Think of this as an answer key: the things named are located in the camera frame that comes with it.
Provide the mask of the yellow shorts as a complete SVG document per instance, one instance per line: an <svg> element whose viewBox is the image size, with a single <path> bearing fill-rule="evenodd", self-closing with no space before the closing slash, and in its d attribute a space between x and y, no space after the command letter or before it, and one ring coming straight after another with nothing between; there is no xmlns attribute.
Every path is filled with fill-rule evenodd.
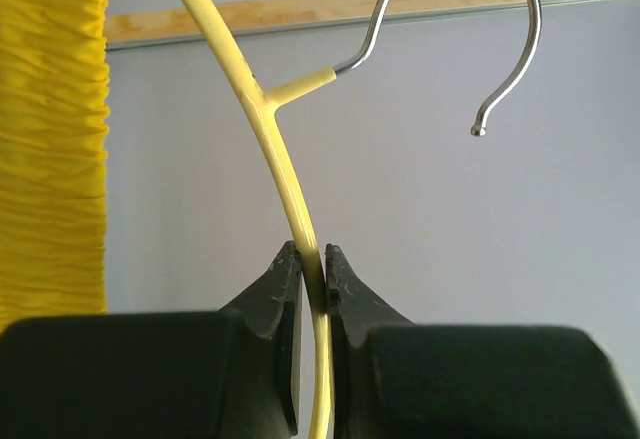
<svg viewBox="0 0 640 439"><path fill-rule="evenodd" d="M106 309L108 0L1 0L1 323Z"/></svg>

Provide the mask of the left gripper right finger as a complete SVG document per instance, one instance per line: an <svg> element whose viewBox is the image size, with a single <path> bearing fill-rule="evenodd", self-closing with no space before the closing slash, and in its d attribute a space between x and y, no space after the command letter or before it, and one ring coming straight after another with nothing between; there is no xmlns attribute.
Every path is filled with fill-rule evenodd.
<svg viewBox="0 0 640 439"><path fill-rule="evenodd" d="M325 250L338 438L629 438L603 349L560 326L418 325Z"/></svg>

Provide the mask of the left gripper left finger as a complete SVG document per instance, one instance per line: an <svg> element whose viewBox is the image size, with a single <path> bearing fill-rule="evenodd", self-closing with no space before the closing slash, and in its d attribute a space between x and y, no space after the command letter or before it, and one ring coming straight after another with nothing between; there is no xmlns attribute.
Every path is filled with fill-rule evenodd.
<svg viewBox="0 0 640 439"><path fill-rule="evenodd" d="M23 319L1 335L5 438L290 438L301 259L218 310Z"/></svg>

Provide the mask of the yellow wire hanger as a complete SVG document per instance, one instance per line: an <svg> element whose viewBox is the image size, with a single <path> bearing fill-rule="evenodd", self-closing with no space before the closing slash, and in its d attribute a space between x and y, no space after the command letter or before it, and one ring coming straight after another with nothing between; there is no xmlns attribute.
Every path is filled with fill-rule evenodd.
<svg viewBox="0 0 640 439"><path fill-rule="evenodd" d="M321 69L277 88L265 90L255 78L213 0L181 0L221 66L272 174L294 244L302 258L314 333L315 379L309 427L312 438L325 438L333 419L333 357L328 293L312 220L276 113L291 103L361 66L372 54L391 0L376 0L358 52L336 66Z"/></svg>

